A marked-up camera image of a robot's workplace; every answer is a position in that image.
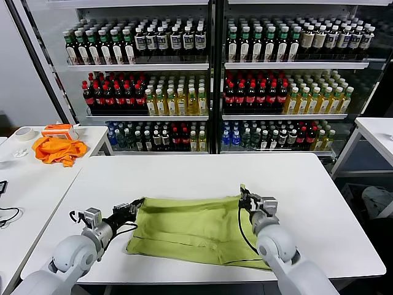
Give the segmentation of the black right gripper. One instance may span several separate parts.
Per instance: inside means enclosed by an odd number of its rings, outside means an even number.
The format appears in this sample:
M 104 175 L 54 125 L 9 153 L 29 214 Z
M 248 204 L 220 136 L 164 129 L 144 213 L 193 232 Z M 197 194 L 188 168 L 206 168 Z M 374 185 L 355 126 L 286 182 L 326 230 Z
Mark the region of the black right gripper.
M 260 206 L 263 205 L 261 196 L 257 194 L 251 194 L 248 189 L 241 188 L 241 199 L 239 200 L 239 207 L 249 210 L 249 212 L 258 212 L 262 209 Z

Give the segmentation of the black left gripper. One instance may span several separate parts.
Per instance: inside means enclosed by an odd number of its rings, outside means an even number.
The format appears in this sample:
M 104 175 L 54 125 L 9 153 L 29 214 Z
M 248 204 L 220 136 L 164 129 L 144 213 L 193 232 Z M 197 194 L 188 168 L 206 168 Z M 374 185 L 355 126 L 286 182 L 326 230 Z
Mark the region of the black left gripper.
M 138 209 L 143 205 L 145 198 L 136 199 L 131 203 L 122 203 L 113 207 L 112 214 L 106 218 L 106 224 L 111 229 L 119 229 L 127 222 L 134 222 Z

